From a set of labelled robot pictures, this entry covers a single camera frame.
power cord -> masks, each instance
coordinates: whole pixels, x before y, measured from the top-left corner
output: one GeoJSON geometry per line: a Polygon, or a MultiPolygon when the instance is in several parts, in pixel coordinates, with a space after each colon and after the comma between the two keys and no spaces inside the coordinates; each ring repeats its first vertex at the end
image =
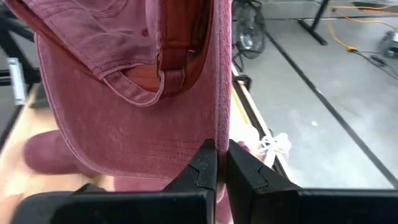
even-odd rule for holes
{"type": "Polygon", "coordinates": [[[384,7],[332,6],[328,10],[328,29],[329,29],[329,33],[331,34],[332,38],[337,43],[339,43],[340,45],[344,46],[348,52],[351,52],[351,53],[354,53],[356,55],[361,56],[362,58],[364,58],[368,62],[370,62],[372,65],[374,65],[375,67],[377,67],[378,69],[382,70],[384,73],[389,75],[390,77],[398,80],[398,72],[394,69],[394,67],[390,66],[384,59],[382,59],[379,56],[377,56],[381,52],[361,52],[356,47],[353,47],[353,46],[345,44],[343,41],[341,41],[339,38],[337,38],[337,36],[335,34],[335,30],[333,29],[333,25],[331,23],[331,13],[332,12],[336,12],[337,14],[339,14],[339,15],[343,16],[344,18],[349,19],[351,21],[363,22],[363,23],[384,24],[384,25],[389,26],[389,27],[391,27],[393,29],[396,29],[397,27],[395,27],[395,26],[393,26],[393,25],[391,25],[391,24],[389,24],[387,22],[383,22],[383,21],[362,21],[362,20],[359,20],[359,19],[350,18],[350,17],[344,15],[341,12],[337,12],[337,9],[386,9],[388,7],[391,7],[391,6],[384,6],[384,7]],[[368,56],[365,55],[366,53],[370,53],[372,55],[370,57],[368,57],[368,56]]]}

maroon baseball cap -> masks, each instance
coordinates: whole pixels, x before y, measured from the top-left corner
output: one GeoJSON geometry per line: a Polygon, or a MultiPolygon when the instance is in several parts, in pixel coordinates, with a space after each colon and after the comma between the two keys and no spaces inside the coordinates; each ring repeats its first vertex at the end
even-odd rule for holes
{"type": "Polygon", "coordinates": [[[229,0],[7,4],[37,33],[51,108],[82,163],[104,174],[170,181],[208,138],[223,161],[229,0]]]}

wooden board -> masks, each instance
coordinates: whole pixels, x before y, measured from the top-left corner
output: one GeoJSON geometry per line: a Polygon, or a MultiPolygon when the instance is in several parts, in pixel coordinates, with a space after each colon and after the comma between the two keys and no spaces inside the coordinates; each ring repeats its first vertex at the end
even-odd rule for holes
{"type": "MultiPolygon", "coordinates": [[[[90,182],[109,191],[113,190],[113,177],[100,175],[89,179],[84,175],[43,175],[29,169],[22,158],[25,142],[32,136],[57,129],[50,109],[33,110],[38,85],[34,86],[27,106],[21,111],[0,155],[0,224],[9,223],[14,209],[25,197],[60,190],[77,190],[90,182]]],[[[231,98],[231,122],[249,124],[249,118],[233,91],[231,98]]]]}

